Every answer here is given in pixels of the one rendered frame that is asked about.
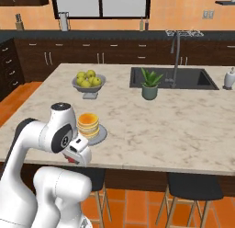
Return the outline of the dark drawer unit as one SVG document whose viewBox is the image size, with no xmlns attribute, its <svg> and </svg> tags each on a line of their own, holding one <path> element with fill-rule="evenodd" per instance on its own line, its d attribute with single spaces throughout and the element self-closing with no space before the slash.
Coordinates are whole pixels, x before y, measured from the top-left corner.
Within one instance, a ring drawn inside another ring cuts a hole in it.
<svg viewBox="0 0 235 228">
<path fill-rule="evenodd" d="M 14 40 L 0 43 L 0 101 L 24 83 Z"/>
</svg>

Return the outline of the black stool with wooden legs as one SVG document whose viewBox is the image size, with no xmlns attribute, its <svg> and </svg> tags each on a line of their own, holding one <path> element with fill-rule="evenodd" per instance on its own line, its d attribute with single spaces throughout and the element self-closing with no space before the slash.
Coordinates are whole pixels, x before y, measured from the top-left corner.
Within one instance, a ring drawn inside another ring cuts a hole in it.
<svg viewBox="0 0 235 228">
<path fill-rule="evenodd" d="M 92 192 L 90 196 L 95 198 L 97 207 L 98 220 L 93 219 L 92 222 L 97 223 L 99 228 L 105 228 L 103 218 L 104 209 L 107 210 L 108 219 L 112 221 L 105 184 L 106 170 L 102 168 L 86 168 L 84 174 L 92 181 Z"/>
<path fill-rule="evenodd" d="M 198 210 L 200 225 L 205 228 L 210 203 L 224 198 L 218 179 L 213 175 L 168 173 L 167 186 L 162 199 L 155 224 L 159 223 L 163 209 L 166 209 L 167 222 L 165 228 L 191 228 L 191 220 Z M 191 206 L 186 226 L 172 225 L 177 204 Z"/>
</svg>

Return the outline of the knife block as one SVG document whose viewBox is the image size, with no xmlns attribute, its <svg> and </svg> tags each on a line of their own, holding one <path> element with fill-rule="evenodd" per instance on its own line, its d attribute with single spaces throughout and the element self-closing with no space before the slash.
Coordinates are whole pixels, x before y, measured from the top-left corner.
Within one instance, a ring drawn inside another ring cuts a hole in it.
<svg viewBox="0 0 235 228">
<path fill-rule="evenodd" d="M 21 19 L 20 14 L 16 14 L 16 28 L 17 28 L 17 30 L 23 30 L 24 29 L 24 24 L 23 24 L 23 21 Z"/>
</svg>

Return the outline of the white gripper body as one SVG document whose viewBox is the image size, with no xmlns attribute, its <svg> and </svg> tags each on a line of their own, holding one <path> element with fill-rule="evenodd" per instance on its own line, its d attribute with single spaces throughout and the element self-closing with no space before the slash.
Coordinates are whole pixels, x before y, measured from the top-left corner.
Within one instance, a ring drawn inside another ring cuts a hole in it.
<svg viewBox="0 0 235 228">
<path fill-rule="evenodd" d="M 70 145 L 66 147 L 62 153 L 66 157 L 73 159 L 75 163 L 82 166 L 87 166 L 92 160 L 92 153 L 88 146 L 82 150 L 77 150 Z"/>
</svg>

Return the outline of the dark wooden cupboard run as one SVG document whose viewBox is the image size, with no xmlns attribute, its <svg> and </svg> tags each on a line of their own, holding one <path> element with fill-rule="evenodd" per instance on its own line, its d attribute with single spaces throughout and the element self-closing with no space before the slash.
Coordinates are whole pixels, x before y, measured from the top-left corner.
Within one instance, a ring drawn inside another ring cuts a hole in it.
<svg viewBox="0 0 235 228">
<path fill-rule="evenodd" d="M 169 40 L 15 39 L 27 82 L 44 81 L 62 63 L 174 65 Z M 235 41 L 180 39 L 178 65 L 235 66 Z"/>
</svg>

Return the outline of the stack of pancakes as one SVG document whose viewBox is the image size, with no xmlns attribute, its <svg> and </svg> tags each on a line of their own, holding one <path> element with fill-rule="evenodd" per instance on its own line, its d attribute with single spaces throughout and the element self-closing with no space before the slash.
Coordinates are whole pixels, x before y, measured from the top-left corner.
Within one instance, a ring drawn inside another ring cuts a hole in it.
<svg viewBox="0 0 235 228">
<path fill-rule="evenodd" d="M 78 131 L 87 139 L 99 133 L 99 118 L 94 113 L 86 112 L 78 117 Z"/>
</svg>

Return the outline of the black framed window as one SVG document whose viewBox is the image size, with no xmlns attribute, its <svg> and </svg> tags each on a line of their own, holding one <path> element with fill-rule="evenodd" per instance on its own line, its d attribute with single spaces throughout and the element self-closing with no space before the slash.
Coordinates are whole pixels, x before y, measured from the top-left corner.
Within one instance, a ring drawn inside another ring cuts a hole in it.
<svg viewBox="0 0 235 228">
<path fill-rule="evenodd" d="M 146 18 L 151 0 L 52 0 L 54 16 L 69 19 Z"/>
</svg>

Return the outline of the grey plate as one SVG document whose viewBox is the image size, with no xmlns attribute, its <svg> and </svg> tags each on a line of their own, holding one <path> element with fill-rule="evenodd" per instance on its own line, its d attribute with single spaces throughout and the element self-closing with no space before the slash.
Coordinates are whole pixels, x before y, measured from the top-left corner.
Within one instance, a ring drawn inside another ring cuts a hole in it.
<svg viewBox="0 0 235 228">
<path fill-rule="evenodd" d="M 88 140 L 89 145 L 96 145 L 106 138 L 107 131 L 103 125 L 97 123 L 94 126 L 79 127 L 79 135 L 78 143 L 82 140 L 82 136 L 84 136 Z"/>
</svg>

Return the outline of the grey fruit bowl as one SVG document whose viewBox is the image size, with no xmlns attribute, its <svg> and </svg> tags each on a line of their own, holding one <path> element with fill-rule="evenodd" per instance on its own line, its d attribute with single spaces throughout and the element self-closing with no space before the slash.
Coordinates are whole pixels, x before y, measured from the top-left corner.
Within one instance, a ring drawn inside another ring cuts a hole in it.
<svg viewBox="0 0 235 228">
<path fill-rule="evenodd" d="M 106 82 L 106 78 L 103 75 L 98 74 L 97 77 L 101 79 L 101 85 L 92 86 L 92 87 L 81 87 L 77 85 L 76 77 L 72 80 L 72 85 L 78 92 L 84 94 L 83 99 L 96 99 L 98 96 L 98 91 L 102 88 L 102 86 Z"/>
</svg>

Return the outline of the wall socket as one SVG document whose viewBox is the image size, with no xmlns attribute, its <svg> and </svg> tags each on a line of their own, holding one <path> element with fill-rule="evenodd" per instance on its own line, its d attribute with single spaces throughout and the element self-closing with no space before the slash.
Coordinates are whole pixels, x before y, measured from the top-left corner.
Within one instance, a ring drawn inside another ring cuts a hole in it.
<svg viewBox="0 0 235 228">
<path fill-rule="evenodd" d="M 214 10 L 204 10 L 203 11 L 203 19 L 212 19 L 214 17 Z"/>
</svg>

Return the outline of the grey tap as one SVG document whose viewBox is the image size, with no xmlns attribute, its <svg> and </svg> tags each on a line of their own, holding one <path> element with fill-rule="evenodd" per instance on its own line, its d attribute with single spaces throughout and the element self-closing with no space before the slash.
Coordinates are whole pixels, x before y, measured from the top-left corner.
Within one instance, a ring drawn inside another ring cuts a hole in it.
<svg viewBox="0 0 235 228">
<path fill-rule="evenodd" d="M 173 78 L 171 86 L 172 88 L 176 87 L 176 76 L 177 76 L 177 69 L 178 69 L 178 61 L 179 61 L 179 54 L 180 54 L 180 34 L 178 31 L 176 31 L 173 34 L 173 42 L 171 47 L 171 54 L 175 54 L 175 63 L 174 63 L 174 69 L 173 69 Z"/>
</svg>

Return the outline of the green potted plant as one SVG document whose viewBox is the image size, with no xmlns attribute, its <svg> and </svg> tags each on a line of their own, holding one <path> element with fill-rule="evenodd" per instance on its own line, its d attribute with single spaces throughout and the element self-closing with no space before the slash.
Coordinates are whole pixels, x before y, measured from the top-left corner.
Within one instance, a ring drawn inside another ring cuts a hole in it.
<svg viewBox="0 0 235 228">
<path fill-rule="evenodd" d="M 162 74 L 149 72 L 147 69 L 142 68 L 141 73 L 144 77 L 142 86 L 142 97 L 146 100 L 154 100 L 158 94 L 158 85 L 161 83 Z"/>
</svg>

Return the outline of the white soap dispenser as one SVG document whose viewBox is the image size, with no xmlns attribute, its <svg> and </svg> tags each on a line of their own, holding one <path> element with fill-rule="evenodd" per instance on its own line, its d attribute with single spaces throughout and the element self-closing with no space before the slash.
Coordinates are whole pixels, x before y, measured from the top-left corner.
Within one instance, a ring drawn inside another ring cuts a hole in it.
<svg viewBox="0 0 235 228">
<path fill-rule="evenodd" d="M 235 83 L 235 68 L 232 67 L 230 71 L 225 74 L 223 88 L 226 90 L 231 90 L 234 83 Z"/>
</svg>

